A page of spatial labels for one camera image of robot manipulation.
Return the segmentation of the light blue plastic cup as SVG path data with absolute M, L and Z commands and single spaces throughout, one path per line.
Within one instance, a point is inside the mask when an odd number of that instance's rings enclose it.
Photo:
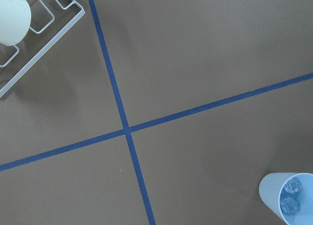
M 288 225 L 313 223 L 313 175 L 271 173 L 260 182 L 263 203 Z

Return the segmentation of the white cup in rack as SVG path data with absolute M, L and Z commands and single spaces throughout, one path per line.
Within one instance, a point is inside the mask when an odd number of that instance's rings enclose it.
M 18 44 L 31 23 L 31 9 L 26 0 L 0 0 L 0 43 Z

